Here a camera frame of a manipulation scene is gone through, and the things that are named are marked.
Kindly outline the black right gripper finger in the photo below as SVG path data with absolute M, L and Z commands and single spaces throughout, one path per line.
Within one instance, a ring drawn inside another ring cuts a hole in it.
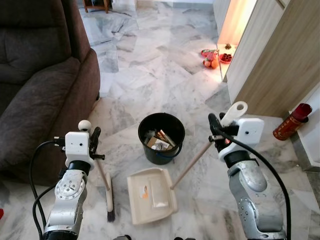
M 221 136 L 222 124 L 214 113 L 208 114 L 209 128 L 213 136 Z

